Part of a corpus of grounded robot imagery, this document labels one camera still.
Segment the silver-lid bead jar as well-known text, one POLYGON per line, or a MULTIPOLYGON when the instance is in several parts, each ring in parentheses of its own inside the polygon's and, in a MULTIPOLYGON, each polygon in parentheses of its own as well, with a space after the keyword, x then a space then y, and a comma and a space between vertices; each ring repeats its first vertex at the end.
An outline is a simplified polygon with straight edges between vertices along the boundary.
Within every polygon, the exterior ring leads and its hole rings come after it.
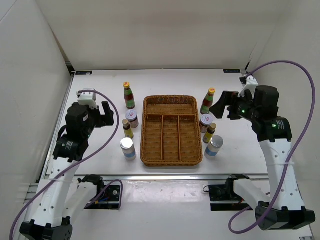
POLYGON ((127 160, 134 160, 137 156, 134 142, 130 137, 125 137, 120 140, 120 147, 123 155, 127 160))
POLYGON ((207 159, 213 159, 218 154, 223 144, 223 138, 219 135, 214 135, 207 144, 207 147, 204 151, 204 156, 207 159))

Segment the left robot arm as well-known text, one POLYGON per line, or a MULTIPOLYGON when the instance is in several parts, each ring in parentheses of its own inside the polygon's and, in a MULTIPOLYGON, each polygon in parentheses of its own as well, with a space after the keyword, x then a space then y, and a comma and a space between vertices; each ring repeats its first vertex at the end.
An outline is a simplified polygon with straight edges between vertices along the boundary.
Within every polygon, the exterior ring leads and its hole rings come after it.
POLYGON ((110 100, 101 104, 104 114, 95 100, 78 100, 67 110, 66 124, 58 133, 53 151, 49 183, 36 194, 41 200, 31 220, 23 222, 19 229, 28 240, 69 240, 80 212, 91 201, 103 198, 103 179, 94 174, 80 179, 79 188, 67 198, 94 129, 120 123, 116 106, 110 100))

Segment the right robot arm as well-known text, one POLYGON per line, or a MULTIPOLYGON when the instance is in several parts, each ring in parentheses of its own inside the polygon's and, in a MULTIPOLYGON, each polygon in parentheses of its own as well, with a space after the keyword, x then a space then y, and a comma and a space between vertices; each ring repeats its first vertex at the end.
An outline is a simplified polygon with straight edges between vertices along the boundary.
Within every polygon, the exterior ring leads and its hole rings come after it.
POLYGON ((223 91, 220 99, 209 109, 217 118, 228 110, 228 119, 245 119, 264 154, 270 194, 266 195, 247 176, 226 180, 224 193, 230 200, 241 197, 255 213, 256 223, 263 231, 298 230, 316 220, 315 212, 306 209, 290 162, 293 154, 292 132, 286 118, 278 115, 279 92, 272 86, 257 86, 255 92, 246 89, 240 96, 236 91, 223 91))

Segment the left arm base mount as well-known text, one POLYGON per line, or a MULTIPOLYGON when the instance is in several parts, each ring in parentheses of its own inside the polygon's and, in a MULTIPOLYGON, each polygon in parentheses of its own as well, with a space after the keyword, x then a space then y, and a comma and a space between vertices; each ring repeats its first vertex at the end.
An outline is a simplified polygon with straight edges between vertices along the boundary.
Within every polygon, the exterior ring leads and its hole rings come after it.
POLYGON ((124 184, 121 180, 111 180, 105 184, 99 175, 86 175, 77 179, 78 183, 91 183, 96 187, 96 195, 84 207, 85 210, 119 210, 122 206, 124 184))

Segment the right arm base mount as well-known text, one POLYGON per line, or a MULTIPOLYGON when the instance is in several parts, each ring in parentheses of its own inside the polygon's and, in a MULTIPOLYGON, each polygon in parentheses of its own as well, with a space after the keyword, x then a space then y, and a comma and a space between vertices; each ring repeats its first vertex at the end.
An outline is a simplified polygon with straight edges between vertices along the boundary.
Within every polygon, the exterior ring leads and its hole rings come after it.
POLYGON ((250 178, 244 174, 230 175, 224 184, 209 184, 205 185, 202 191, 209 194, 210 210, 212 212, 229 212, 242 211, 248 208, 253 209, 234 192, 233 183, 236 180, 249 180, 250 178))

